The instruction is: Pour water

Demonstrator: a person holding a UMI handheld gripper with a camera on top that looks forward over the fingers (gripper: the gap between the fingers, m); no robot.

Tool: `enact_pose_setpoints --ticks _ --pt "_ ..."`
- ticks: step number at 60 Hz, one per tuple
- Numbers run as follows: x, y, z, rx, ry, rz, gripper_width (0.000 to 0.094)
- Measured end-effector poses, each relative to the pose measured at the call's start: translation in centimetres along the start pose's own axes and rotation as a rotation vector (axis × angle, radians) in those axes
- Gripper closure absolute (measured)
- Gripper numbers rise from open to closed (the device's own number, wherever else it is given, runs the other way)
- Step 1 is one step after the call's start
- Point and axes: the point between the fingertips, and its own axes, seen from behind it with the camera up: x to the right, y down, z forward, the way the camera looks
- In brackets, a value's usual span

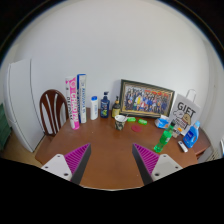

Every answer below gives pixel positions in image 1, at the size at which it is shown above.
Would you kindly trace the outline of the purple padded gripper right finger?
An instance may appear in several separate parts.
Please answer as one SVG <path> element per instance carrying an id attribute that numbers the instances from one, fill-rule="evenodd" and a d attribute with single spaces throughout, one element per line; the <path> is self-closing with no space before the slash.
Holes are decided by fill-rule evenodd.
<path id="1" fill-rule="evenodd" d="M 137 143 L 132 145 L 132 154 L 145 185 L 182 169 L 168 154 L 159 155 Z"/>

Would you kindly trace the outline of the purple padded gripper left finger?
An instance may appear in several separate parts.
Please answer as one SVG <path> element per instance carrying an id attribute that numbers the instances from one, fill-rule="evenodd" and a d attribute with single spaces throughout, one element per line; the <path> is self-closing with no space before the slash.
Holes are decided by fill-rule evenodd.
<path id="1" fill-rule="evenodd" d="M 90 155 L 91 144 L 88 143 L 66 155 L 56 154 L 42 169 L 79 185 Z"/>

